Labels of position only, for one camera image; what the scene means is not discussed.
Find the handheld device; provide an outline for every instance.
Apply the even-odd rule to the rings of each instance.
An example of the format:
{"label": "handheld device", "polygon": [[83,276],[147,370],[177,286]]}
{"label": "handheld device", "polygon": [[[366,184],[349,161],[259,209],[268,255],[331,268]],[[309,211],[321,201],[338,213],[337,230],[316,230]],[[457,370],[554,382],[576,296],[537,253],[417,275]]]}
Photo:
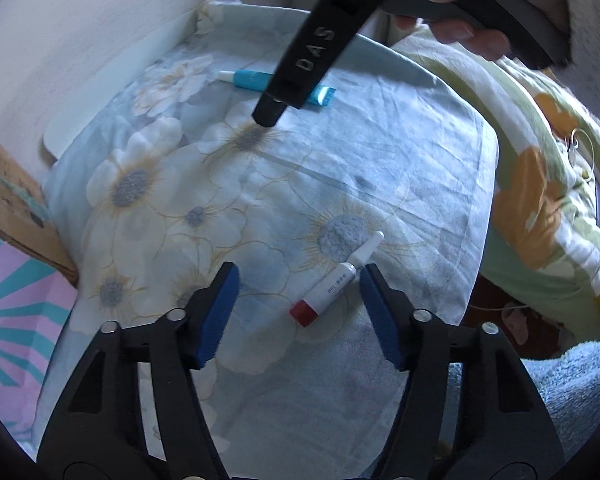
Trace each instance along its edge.
{"label": "handheld device", "polygon": [[568,38],[526,0],[458,0],[434,4],[429,0],[318,0],[261,96],[253,119],[275,126],[287,106],[301,108],[371,14],[381,8],[390,14],[437,20],[461,18],[475,28],[497,28],[507,35],[512,56],[540,70],[564,63]]}

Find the floral blanket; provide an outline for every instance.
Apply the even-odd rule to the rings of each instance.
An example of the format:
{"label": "floral blanket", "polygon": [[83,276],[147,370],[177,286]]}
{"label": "floral blanket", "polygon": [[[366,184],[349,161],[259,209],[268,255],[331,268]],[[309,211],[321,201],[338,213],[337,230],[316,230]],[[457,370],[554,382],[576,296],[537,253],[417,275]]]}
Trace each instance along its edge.
{"label": "floral blanket", "polygon": [[498,136],[480,272],[578,342],[600,340],[600,121],[550,76],[439,44],[427,27],[394,48],[448,83]]}
{"label": "floral blanket", "polygon": [[[496,137],[440,79],[363,38],[325,79],[336,88],[328,107],[257,126],[258,94],[216,75],[272,72],[305,16],[209,2],[198,33],[117,95],[53,168],[45,193],[81,280],[38,433],[101,323],[151,322],[229,260],[240,297],[216,358],[194,374],[229,473],[355,478],[378,454],[404,377],[382,357],[358,284],[306,329],[288,311],[381,230],[373,261],[388,281],[458,323],[486,237]],[[146,370],[141,386],[150,399]]]}

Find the light blue fabric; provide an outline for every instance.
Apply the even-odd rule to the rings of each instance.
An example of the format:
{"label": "light blue fabric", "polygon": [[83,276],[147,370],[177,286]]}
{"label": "light blue fabric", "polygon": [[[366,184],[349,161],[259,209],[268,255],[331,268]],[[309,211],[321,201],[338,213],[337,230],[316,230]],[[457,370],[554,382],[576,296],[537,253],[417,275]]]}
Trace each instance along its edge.
{"label": "light blue fabric", "polygon": [[[523,360],[549,411],[569,460],[600,424],[600,342],[577,345],[558,359]],[[459,406],[461,371],[449,369],[448,411],[441,439],[453,442]]]}
{"label": "light blue fabric", "polygon": [[[194,375],[228,472],[352,478],[380,451],[404,377],[382,357],[357,283],[306,329],[288,311],[380,229],[372,260],[388,281],[458,323],[482,256],[498,147],[442,81],[362,37],[323,81],[336,88],[329,106],[290,108],[275,129],[254,127],[258,93],[216,75],[273,72],[305,17],[205,4],[197,34],[107,104],[52,168],[45,196],[80,291],[35,440],[104,320],[149,322],[230,260],[242,293],[216,358]],[[143,372],[142,398],[150,394]],[[159,456],[155,413],[147,407],[144,418]]]}

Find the striped pattern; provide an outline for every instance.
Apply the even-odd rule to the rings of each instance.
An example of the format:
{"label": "striped pattern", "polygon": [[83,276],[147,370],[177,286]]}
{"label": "striped pattern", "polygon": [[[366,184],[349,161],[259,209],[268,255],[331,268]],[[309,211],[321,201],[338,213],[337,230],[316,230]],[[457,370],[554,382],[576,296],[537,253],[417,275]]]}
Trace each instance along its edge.
{"label": "striped pattern", "polygon": [[0,240],[0,419],[30,438],[51,355],[75,289],[55,269]]}

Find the small medicine tube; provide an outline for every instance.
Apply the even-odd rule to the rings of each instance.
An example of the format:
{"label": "small medicine tube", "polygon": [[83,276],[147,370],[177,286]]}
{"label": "small medicine tube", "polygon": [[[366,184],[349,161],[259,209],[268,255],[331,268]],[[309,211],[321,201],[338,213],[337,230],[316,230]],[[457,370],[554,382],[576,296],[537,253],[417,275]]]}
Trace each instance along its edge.
{"label": "small medicine tube", "polygon": [[346,262],[337,264],[335,269],[298,301],[289,313],[303,327],[309,326],[355,279],[358,270],[366,265],[382,240],[384,233],[375,231],[369,240],[351,253]]}
{"label": "small medicine tube", "polygon": [[[222,70],[218,73],[217,79],[218,81],[233,83],[238,88],[264,92],[271,79],[271,74],[253,70],[236,70],[235,72]],[[331,102],[335,91],[336,89],[330,86],[318,85],[306,101],[312,105],[327,106]]]}

